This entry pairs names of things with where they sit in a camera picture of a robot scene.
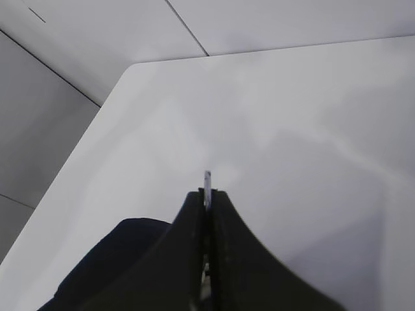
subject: white table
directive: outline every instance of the white table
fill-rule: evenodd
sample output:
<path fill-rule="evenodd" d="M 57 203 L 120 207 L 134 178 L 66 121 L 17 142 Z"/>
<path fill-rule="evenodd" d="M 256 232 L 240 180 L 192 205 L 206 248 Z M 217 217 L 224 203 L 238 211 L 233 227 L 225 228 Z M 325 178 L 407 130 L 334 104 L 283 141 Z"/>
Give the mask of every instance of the white table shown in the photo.
<path fill-rule="evenodd" d="M 226 190 L 279 259 L 349 310 L 415 305 L 415 37 L 131 66 L 0 267 L 36 310 L 119 221 Z"/>

